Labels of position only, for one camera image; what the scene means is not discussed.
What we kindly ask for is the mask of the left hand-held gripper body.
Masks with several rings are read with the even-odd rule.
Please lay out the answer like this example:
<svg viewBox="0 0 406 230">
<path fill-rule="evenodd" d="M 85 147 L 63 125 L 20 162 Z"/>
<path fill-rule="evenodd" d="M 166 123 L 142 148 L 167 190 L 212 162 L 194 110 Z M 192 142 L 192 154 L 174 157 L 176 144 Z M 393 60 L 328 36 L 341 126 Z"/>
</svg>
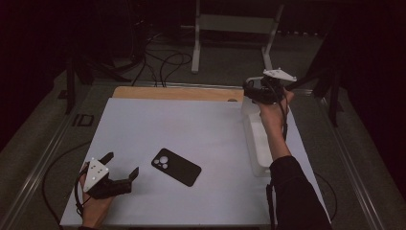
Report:
<svg viewBox="0 0 406 230">
<path fill-rule="evenodd" d="M 112 196 L 129 194 L 132 191 L 133 173 L 128 178 L 112 180 L 110 170 L 101 160 L 92 158 L 87 166 L 83 191 L 94 199 L 105 199 Z"/>
</svg>

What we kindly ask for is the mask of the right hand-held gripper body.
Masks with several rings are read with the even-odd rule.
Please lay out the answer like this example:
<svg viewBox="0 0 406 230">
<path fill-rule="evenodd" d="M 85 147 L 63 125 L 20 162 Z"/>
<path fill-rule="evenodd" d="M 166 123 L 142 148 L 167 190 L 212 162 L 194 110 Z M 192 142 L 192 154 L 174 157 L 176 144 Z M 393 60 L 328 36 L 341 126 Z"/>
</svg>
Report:
<svg viewBox="0 0 406 230">
<path fill-rule="evenodd" d="M 244 96 L 262 104 L 279 103 L 284 95 L 281 81 L 295 82 L 296 77 L 282 69 L 264 70 L 262 77 L 248 78 L 242 85 Z"/>
</svg>

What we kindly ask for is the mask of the black phone case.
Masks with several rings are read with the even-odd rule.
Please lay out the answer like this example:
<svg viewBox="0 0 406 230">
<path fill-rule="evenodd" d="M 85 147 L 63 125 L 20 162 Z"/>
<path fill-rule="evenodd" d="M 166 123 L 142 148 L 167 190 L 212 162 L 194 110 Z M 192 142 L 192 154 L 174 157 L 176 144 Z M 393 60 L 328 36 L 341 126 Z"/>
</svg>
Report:
<svg viewBox="0 0 406 230">
<path fill-rule="evenodd" d="M 152 159 L 151 166 L 188 187 L 202 172 L 198 165 L 169 149 L 160 149 Z"/>
</svg>

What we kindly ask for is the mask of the white plastic bin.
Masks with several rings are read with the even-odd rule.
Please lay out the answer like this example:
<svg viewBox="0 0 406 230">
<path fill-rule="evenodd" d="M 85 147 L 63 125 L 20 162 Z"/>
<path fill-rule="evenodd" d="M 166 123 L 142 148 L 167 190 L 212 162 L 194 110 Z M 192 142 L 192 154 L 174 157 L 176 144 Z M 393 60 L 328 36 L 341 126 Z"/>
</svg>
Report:
<svg viewBox="0 0 406 230">
<path fill-rule="evenodd" d="M 258 177 L 269 177 L 269 167 L 273 159 L 267 135 L 259 116 L 259 106 L 256 101 L 245 97 L 244 92 L 241 114 L 253 173 Z"/>
</svg>

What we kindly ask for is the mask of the person's right hand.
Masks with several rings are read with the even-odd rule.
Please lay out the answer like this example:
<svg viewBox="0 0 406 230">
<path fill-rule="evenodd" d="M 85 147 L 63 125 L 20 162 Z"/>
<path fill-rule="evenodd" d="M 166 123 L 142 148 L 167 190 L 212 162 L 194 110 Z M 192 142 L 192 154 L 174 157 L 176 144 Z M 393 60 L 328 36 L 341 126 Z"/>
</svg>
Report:
<svg viewBox="0 0 406 230">
<path fill-rule="evenodd" d="M 284 90 L 284 98 L 280 103 L 259 104 L 260 118 L 268 135 L 282 134 L 283 126 L 289 112 L 289 104 L 294 98 L 294 93 Z"/>
</svg>

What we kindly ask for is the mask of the person's left hand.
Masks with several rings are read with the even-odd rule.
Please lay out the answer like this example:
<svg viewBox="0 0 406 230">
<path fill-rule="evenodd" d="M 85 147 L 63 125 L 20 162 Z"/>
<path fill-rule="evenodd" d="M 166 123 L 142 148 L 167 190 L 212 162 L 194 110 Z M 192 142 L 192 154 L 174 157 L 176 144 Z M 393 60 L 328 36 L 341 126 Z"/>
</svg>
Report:
<svg viewBox="0 0 406 230">
<path fill-rule="evenodd" d="M 79 230 L 100 230 L 114 198 L 94 199 L 89 194 L 82 193 L 82 199 L 84 204 Z"/>
</svg>

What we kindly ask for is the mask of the black tripod stand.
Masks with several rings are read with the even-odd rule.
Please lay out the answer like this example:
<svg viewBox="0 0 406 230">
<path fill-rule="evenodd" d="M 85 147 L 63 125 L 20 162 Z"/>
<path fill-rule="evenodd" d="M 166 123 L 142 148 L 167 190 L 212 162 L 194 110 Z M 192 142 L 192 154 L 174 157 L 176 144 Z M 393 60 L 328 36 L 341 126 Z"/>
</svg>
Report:
<svg viewBox="0 0 406 230">
<path fill-rule="evenodd" d="M 312 94 L 315 98 L 323 98 L 329 94 L 328 118 L 331 123 L 337 127 L 337 111 L 338 111 L 338 96 L 340 87 L 341 72 L 336 65 L 323 67 L 318 70 L 306 74 L 304 78 L 290 83 L 286 89 L 292 91 L 298 87 L 316 80 L 317 83 L 312 89 Z"/>
<path fill-rule="evenodd" d="M 75 78 L 79 77 L 85 84 L 91 84 L 93 78 L 89 70 L 90 67 L 95 68 L 98 71 L 104 73 L 107 77 L 118 82 L 129 82 L 128 79 L 119 76 L 102 64 L 94 61 L 90 57 L 68 57 L 66 62 L 66 93 L 65 98 L 67 100 L 66 114 L 70 114 L 76 104 L 76 83 Z"/>
</svg>

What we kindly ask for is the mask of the white table mat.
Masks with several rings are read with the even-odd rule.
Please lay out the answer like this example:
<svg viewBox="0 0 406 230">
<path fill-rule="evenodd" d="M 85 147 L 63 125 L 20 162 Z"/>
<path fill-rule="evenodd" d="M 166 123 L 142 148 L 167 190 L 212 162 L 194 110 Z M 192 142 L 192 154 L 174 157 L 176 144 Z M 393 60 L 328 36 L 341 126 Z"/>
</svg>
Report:
<svg viewBox="0 0 406 230">
<path fill-rule="evenodd" d="M 153 168 L 162 148 L 201 167 L 190 187 Z M 253 174 L 239 103 L 110 99 L 87 152 L 113 179 L 139 172 L 116 197 L 113 226 L 261 226 L 270 222 L 265 187 Z"/>
</svg>

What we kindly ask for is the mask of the white metal stand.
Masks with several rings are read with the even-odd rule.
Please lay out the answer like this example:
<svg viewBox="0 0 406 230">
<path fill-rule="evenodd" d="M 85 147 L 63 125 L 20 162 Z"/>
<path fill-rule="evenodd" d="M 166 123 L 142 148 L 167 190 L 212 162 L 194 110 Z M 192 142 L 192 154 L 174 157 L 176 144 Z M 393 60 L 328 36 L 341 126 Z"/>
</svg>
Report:
<svg viewBox="0 0 406 230">
<path fill-rule="evenodd" d="M 266 70 L 273 68 L 270 51 L 281 21 L 284 5 L 279 4 L 271 18 L 206 14 L 201 12 L 201 0 L 195 0 L 194 47 L 192 52 L 192 72 L 199 72 L 202 31 L 218 31 L 268 35 L 267 43 L 261 48 Z"/>
</svg>

